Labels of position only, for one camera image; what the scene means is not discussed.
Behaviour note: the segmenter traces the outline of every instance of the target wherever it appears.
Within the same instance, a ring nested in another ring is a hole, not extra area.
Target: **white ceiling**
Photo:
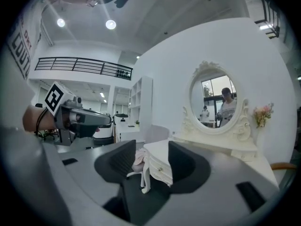
[[[56,80],[39,80],[40,85],[45,89],[49,89],[52,83]],[[66,86],[76,96],[81,97],[83,100],[99,101],[104,103],[104,100],[108,102],[109,99],[109,85],[93,84],[79,81],[57,81]],[[114,104],[128,105],[129,89],[115,88],[114,92]]]
[[[232,0],[129,0],[123,8],[116,8],[114,2],[94,8],[55,3],[44,11],[42,19],[54,42],[101,41],[121,50],[142,54],[192,26],[235,17],[231,3]],[[65,20],[64,28],[56,25],[58,18]],[[105,27],[108,19],[116,21],[116,29]]]

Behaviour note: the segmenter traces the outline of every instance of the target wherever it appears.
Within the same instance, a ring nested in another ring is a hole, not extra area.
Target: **human arm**
[[[26,131],[36,130],[37,120],[43,111],[44,108],[38,108],[32,105],[27,107],[23,116],[23,126]],[[55,121],[50,111],[47,111],[40,122],[39,130],[51,130],[51,129],[56,129]]]

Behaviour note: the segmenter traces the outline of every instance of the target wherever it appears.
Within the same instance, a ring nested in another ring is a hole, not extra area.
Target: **white vanity table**
[[[238,97],[237,107],[231,120],[223,127],[208,128],[200,123],[192,111],[191,92],[194,84],[201,76],[210,76],[216,71],[227,75],[235,84]],[[243,98],[235,78],[232,78],[218,64],[204,61],[192,75],[185,96],[181,132],[173,135],[168,140],[144,145],[147,155],[143,168],[146,185],[142,190],[143,193],[147,193],[151,188],[150,175],[169,186],[173,184],[172,170],[168,162],[168,141],[170,140],[238,158],[278,188],[276,178],[267,159],[257,151],[257,146],[251,137],[251,127],[248,121],[248,101]]]

